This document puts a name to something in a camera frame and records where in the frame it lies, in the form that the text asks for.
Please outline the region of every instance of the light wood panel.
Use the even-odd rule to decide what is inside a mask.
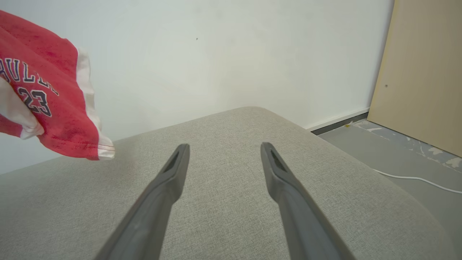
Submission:
[[[368,120],[462,156],[462,0],[396,0]]]

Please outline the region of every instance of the gray fabric surface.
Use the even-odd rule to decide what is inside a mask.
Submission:
[[[433,216],[401,188],[257,107],[115,142],[112,161],[60,157],[0,175],[1,259],[91,259],[175,147],[191,158],[162,259],[288,259],[260,144],[271,142],[358,259],[455,259]]]

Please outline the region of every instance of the baseboard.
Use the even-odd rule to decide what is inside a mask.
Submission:
[[[334,118],[327,119],[327,120],[323,120],[323,121],[317,122],[315,124],[309,125],[308,127],[305,127],[305,129],[311,132],[311,131],[317,130],[317,129],[325,127],[325,126],[335,124],[335,123],[340,122],[342,120],[352,118],[352,117],[355,117],[355,116],[360,115],[360,114],[367,113],[368,111],[369,111],[369,107],[363,108],[363,109],[360,109],[360,110],[351,111],[351,112],[345,113],[345,114],[343,114],[341,116],[334,117]]]

